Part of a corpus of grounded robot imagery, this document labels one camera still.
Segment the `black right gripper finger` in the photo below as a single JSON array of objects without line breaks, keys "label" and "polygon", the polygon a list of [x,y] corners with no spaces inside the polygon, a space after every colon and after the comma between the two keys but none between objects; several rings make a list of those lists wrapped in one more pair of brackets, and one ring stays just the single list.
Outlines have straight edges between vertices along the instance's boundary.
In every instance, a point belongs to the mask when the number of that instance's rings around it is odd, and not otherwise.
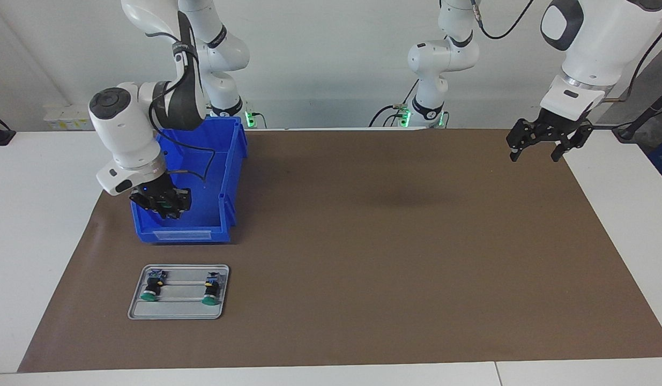
[{"label": "black right gripper finger", "polygon": [[169,218],[179,219],[191,208],[191,191],[174,188],[169,192]]},{"label": "black right gripper finger", "polygon": [[152,197],[144,195],[130,195],[130,200],[146,212],[153,212],[161,218],[166,218],[166,210],[161,203],[157,203]]}]

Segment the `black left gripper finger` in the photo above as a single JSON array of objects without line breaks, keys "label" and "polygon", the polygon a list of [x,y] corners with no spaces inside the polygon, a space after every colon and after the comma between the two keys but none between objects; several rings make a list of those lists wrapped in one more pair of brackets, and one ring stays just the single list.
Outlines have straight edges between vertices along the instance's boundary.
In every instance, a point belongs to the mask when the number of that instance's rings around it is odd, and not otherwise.
[{"label": "black left gripper finger", "polygon": [[510,160],[517,162],[523,149],[537,144],[540,139],[537,136],[534,122],[518,119],[505,137],[505,141],[510,147]]},{"label": "black left gripper finger", "polygon": [[571,135],[567,136],[562,133],[559,143],[551,153],[552,161],[559,162],[566,152],[583,147],[593,130],[592,122],[582,122]]}]

